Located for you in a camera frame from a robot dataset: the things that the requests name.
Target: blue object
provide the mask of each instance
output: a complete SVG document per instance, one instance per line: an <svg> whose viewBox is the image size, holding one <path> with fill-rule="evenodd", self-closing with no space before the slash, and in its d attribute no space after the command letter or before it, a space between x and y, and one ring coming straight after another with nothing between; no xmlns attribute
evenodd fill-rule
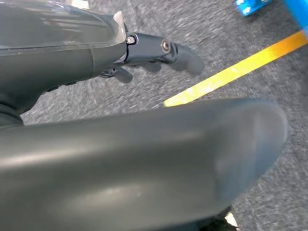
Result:
<svg viewBox="0 0 308 231"><path fill-rule="evenodd" d="M248 16L269 4L272 0L236 0L236 5L244 16Z"/></svg>
<svg viewBox="0 0 308 231"><path fill-rule="evenodd" d="M285 4L308 36L308 0L285 0Z"/></svg>

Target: yellow floor marking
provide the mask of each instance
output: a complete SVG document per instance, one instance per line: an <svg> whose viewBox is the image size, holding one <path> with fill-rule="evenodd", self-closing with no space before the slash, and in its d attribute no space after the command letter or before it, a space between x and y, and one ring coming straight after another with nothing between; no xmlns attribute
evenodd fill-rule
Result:
<svg viewBox="0 0 308 231"><path fill-rule="evenodd" d="M222 87L233 80L273 62L285 54L306 45L308 40L302 31L261 50L248 58L228 67L210 78L196 84L165 101L167 107L185 104Z"/></svg>

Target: gray carpet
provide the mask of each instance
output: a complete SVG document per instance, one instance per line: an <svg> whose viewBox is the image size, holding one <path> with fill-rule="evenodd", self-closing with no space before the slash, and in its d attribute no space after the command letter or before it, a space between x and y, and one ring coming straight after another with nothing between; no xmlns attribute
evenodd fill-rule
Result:
<svg viewBox="0 0 308 231"><path fill-rule="evenodd" d="M163 101L298 30L279 0L249 18L233 0L91 0L96 11L122 10L131 31L187 44L206 68L191 78L164 67L133 70L132 83L95 78L42 96L26 124L66 121L161 107ZM274 169L234 204L242 231L308 230L308 48L262 67L203 97L257 97L279 102L291 137Z"/></svg>

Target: yellow line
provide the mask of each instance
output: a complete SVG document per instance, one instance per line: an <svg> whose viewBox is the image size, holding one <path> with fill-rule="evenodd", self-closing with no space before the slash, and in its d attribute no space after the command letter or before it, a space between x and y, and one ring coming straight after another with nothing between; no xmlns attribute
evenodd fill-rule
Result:
<svg viewBox="0 0 308 231"><path fill-rule="evenodd" d="M233 80L273 62L285 54L306 45L304 33L299 31L290 37L257 52L233 66L228 67L202 82L196 84L165 101L167 107L185 104L222 87Z"/></svg>

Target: bolt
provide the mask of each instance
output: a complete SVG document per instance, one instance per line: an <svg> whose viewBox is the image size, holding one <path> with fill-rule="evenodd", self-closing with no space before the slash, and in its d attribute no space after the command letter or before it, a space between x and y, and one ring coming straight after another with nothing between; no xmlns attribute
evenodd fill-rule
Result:
<svg viewBox="0 0 308 231"><path fill-rule="evenodd" d="M134 44L136 42L136 40L133 36L128 36L127 37L126 42L128 44Z"/></svg>
<svg viewBox="0 0 308 231"><path fill-rule="evenodd" d="M166 39L163 39L162 41L161 47L162 47L162 50L163 50L165 53L168 53L171 49L170 42Z"/></svg>
<svg viewBox="0 0 308 231"><path fill-rule="evenodd" d="M236 4L241 5L241 4L243 4L244 2L245 2L245 0L237 0Z"/></svg>

